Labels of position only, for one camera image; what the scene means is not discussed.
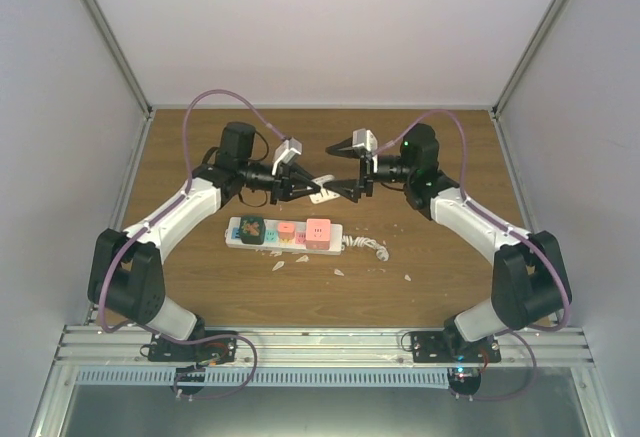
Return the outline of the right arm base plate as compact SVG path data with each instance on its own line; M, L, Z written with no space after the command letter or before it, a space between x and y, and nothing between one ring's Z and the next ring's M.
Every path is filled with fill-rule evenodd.
M412 354L415 363L484 364L502 360L493 337L467 342L451 329L408 331L399 338L399 345Z

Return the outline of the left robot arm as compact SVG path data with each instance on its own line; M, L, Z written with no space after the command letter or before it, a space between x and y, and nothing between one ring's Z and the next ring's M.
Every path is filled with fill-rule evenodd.
M258 132L231 122L219 146L188 171L177 193L140 222L118 231L107 229L96 240L87 295L99 313L112 311L127 321L171 339L185 361L203 355L205 335L197 316L166 294L163 264L174 248L203 220L250 189L266 192L270 203L287 202L318 190L312 176L296 164L301 143L286 138L267 165L252 157Z

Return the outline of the white plug adapter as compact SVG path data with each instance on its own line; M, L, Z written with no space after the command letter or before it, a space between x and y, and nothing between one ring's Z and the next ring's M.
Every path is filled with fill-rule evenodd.
M334 180L335 180L335 176L332 174L322 175L313 179L313 182L320 187L320 190L309 196L309 199L312 204L319 205L322 203L336 200L340 197L339 194L325 187L327 183L332 182Z

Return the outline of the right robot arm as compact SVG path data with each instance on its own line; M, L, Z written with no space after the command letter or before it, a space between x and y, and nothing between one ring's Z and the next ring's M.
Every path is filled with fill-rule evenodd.
M490 297L444 324L442 345L451 360L468 360L490 336L536 327L545 316L568 312L572 295L556 237L513 226L472 199L461 181L440 169L431 126L411 127L397 155L381 154L368 129L354 131L326 152L359 162L358 177L330 182L331 191L358 202L372 195L375 184L399 183L411 208L454 232L491 265Z

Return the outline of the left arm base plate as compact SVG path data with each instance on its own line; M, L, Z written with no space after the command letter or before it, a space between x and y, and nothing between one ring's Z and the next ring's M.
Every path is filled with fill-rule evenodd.
M175 343L153 335L148 344L140 347L140 355L156 363L192 363L216 365L233 362L238 333L231 330L214 331L196 328L191 340Z

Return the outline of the pink cube adapter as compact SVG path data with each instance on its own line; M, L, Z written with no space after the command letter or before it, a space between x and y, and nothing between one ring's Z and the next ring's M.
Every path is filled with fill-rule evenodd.
M305 247L310 250L328 250L331 243L331 221L329 219L307 219Z

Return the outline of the white power strip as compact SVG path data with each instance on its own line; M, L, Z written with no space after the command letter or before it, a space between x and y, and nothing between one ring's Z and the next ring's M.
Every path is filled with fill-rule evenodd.
M306 222L290 221L294 227L292 239L282 239L278 227L281 220L264 220L264 240L261 244L244 243L240 237L241 218L231 217L225 231L225 243L229 248L295 254L340 255L342 253L343 226L332 223L329 244L326 249L311 248L306 243Z

